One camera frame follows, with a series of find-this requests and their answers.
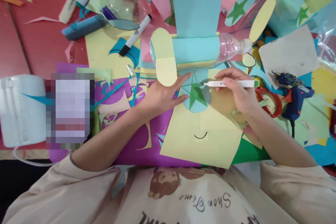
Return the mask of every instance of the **red scissors handle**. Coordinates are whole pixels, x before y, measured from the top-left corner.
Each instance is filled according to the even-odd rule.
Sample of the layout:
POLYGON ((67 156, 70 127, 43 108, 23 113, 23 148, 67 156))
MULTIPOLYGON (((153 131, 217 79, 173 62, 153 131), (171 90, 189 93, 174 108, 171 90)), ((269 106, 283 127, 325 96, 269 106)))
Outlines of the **red scissors handle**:
POLYGON ((271 91, 269 91, 268 89, 263 88, 263 87, 256 87, 254 90, 255 90, 255 93, 256 93, 260 102, 264 99, 263 93, 269 93, 274 97, 274 99, 275 99, 275 112, 274 112, 274 114, 272 114, 270 112, 269 108, 266 105, 262 107, 267 112, 267 114, 269 114, 272 118, 276 118, 279 115, 281 115, 282 103, 281 103, 280 97, 277 94, 274 94, 271 91))

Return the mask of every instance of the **white paper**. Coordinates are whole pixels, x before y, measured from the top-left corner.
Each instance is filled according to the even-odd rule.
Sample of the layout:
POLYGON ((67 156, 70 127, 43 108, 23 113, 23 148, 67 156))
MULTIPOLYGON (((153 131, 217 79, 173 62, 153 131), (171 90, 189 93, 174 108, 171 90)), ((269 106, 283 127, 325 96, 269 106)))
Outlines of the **white paper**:
POLYGON ((259 54, 266 76, 275 89, 279 86, 271 71, 298 77, 319 67, 314 40, 307 25, 262 46, 259 54))

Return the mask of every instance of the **blue glue gun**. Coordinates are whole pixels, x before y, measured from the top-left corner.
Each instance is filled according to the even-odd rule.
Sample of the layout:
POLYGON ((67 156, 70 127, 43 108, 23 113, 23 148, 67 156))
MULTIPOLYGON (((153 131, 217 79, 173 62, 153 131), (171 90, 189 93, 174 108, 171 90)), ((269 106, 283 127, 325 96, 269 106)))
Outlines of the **blue glue gun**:
POLYGON ((292 102, 288 103, 286 111, 282 117, 290 121, 295 121, 301 114, 303 100, 314 95, 315 91, 311 87, 306 87, 304 82, 297 79, 289 73, 277 73, 272 71, 276 76, 276 83, 284 88, 290 89, 292 93, 292 102))

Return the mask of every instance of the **white marker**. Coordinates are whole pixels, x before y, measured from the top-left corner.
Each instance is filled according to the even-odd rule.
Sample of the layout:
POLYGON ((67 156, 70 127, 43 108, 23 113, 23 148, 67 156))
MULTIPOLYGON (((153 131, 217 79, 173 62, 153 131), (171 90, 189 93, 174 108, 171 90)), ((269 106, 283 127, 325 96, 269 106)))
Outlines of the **white marker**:
MULTIPOLYGON (((243 86, 243 88, 253 88, 254 87, 254 80, 238 80, 238 82, 243 86)), ((209 81, 207 83, 203 83, 204 86, 209 87, 226 87, 223 82, 220 80, 209 81)))
POLYGON ((124 47, 120 50, 119 55, 120 56, 125 56, 126 53, 131 49, 132 45, 136 42, 136 40, 139 38, 141 33, 144 31, 144 29, 147 27, 147 25, 151 22, 152 16, 147 15, 143 21, 140 24, 140 27, 134 32, 134 34, 127 40, 126 44, 124 47))

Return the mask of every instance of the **pen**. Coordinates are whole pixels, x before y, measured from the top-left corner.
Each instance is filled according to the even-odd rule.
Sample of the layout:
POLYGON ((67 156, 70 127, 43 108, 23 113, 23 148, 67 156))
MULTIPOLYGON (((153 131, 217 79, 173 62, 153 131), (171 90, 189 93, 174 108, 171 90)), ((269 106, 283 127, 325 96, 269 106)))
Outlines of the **pen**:
MULTIPOLYGON (((243 86, 243 88, 254 87, 254 80, 238 80, 238 82, 243 86)), ((221 80, 209 81, 207 83, 203 83, 203 85, 209 87, 226 87, 221 80)))

